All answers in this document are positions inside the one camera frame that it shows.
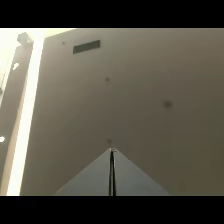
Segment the rectangular ceiling vent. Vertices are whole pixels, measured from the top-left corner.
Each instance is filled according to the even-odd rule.
[[[73,47],[73,54],[81,53],[84,51],[100,48],[100,40],[96,40],[90,43],[81,44]]]

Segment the vent grille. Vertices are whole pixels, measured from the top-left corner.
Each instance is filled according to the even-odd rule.
[[[89,51],[100,48],[100,40],[96,40],[90,43],[81,44],[73,47],[73,54]]]

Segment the air vent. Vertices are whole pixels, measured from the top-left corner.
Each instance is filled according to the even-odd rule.
[[[96,40],[90,43],[81,44],[73,47],[73,54],[81,53],[83,51],[89,51],[96,48],[100,48],[100,40]]]

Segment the gray ceiling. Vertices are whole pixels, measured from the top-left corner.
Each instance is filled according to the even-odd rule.
[[[223,29],[46,38],[21,195],[53,195],[110,142],[172,195],[224,195],[223,40]]]

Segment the bright light strip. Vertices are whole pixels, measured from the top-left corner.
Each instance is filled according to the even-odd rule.
[[[27,84],[16,140],[12,170],[8,185],[8,196],[19,196],[23,178],[31,120],[36,97],[40,59],[44,43],[44,30],[36,29],[33,51],[27,73]]]

